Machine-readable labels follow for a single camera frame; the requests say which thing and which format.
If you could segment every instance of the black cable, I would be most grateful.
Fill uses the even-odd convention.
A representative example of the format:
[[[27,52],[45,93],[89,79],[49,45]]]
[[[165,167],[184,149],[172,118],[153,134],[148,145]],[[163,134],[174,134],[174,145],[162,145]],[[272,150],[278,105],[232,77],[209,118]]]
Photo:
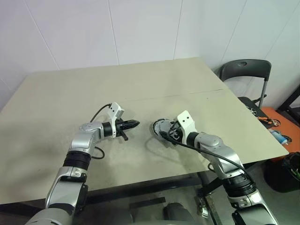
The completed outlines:
[[[93,118],[90,120],[90,123],[92,122],[92,121],[94,121],[94,119],[96,118],[96,116],[101,112],[101,110],[103,110],[105,107],[111,107],[111,103],[110,104],[106,104],[106,105],[104,105],[104,106],[102,106],[99,110],[98,110],[98,112],[96,112],[96,114],[93,116]]]
[[[249,180],[250,180],[252,183],[255,183],[254,180],[252,179],[252,177],[249,175],[249,173],[247,172],[247,170],[246,170],[245,168],[243,168],[241,165],[239,165],[239,164],[237,164],[237,163],[231,161],[230,159],[227,159],[227,158],[225,158],[225,157],[223,157],[223,156],[221,156],[221,155],[215,154],[215,153],[213,153],[213,152],[210,152],[210,151],[207,151],[207,150],[198,149],[198,148],[195,148],[194,146],[189,146],[189,145],[186,145],[186,144],[183,144],[183,143],[181,143],[181,142],[178,142],[178,141],[174,140],[174,139],[170,136],[170,132],[171,132],[171,129],[175,126],[175,124],[176,124],[176,123],[174,123],[174,124],[171,126],[170,130],[169,130],[168,133],[167,133],[167,138],[168,138],[168,139],[166,139],[167,141],[169,141],[169,142],[171,142],[171,143],[175,143],[175,144],[181,145],[181,146],[186,147],[186,148],[189,148],[189,149],[196,150],[196,151],[199,152],[199,153],[203,152],[203,153],[205,153],[205,154],[208,154],[208,155],[211,155],[211,156],[220,158],[220,159],[222,159],[222,160],[224,160],[224,161],[226,161],[226,162],[228,162],[228,163],[231,163],[232,165],[234,165],[234,166],[236,166],[237,168],[241,169],[241,170],[245,173],[245,175],[248,176]]]
[[[102,107],[96,112],[96,114],[93,116],[93,118],[90,120],[90,123],[91,123],[92,121],[94,121],[94,119],[95,119],[96,116],[101,112],[101,110],[103,110],[105,107],[111,107],[111,105],[112,105],[112,104],[110,103],[110,104],[106,104],[106,105],[102,106]],[[99,151],[102,152],[102,157],[92,156],[92,158],[94,158],[94,159],[103,159],[103,158],[105,157],[104,151],[103,151],[101,148],[97,147],[97,146],[95,146],[95,149],[98,149]]]
[[[212,166],[212,164],[211,163],[208,163],[208,165],[207,165],[207,168],[210,170],[210,171],[212,171],[212,172],[216,172],[213,168],[211,168],[211,166]]]
[[[104,151],[101,148],[97,147],[97,146],[95,146],[95,149],[98,149],[99,151],[102,152],[102,157],[92,156],[92,158],[94,158],[94,159],[103,159],[105,157]]]

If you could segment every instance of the chair backrest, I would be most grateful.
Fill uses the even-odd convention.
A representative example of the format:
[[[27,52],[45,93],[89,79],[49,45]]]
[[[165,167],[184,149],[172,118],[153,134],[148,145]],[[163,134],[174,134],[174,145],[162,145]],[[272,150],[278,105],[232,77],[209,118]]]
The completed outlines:
[[[271,63],[266,60],[234,60],[225,63],[219,72],[221,81],[237,76],[254,76],[269,80]]]

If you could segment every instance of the table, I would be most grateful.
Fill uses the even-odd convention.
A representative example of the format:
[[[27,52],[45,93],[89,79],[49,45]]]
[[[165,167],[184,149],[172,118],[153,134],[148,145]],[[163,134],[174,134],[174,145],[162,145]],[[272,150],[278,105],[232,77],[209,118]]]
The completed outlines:
[[[184,110],[198,131],[220,136],[243,163],[287,154],[197,58],[39,72],[0,112],[0,204],[45,198],[78,127],[112,101],[125,109],[124,120],[141,124],[127,131],[127,142],[98,145],[105,158],[91,161],[89,190],[206,171],[201,155],[166,147],[151,133],[152,122]]]

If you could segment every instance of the blue object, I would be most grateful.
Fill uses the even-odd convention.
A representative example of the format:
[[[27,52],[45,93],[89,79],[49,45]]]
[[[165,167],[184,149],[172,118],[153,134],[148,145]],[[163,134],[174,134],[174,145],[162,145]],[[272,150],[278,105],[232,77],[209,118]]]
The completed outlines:
[[[281,135],[279,131],[269,129],[270,133],[276,138],[277,141],[281,144],[286,144],[287,139]]]

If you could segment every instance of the orange bin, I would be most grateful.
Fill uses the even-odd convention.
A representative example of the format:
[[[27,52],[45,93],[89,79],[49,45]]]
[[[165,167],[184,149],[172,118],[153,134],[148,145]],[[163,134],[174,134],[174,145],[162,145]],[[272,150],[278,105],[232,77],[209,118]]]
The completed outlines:
[[[300,128],[294,123],[290,122],[287,118],[280,115],[272,107],[262,107],[262,111],[271,119],[279,120],[280,125],[278,127],[272,127],[273,130],[278,130],[282,135],[286,135],[292,139],[292,142],[288,145],[283,145],[288,152],[300,151]],[[273,162],[279,161],[284,156],[271,159]]]

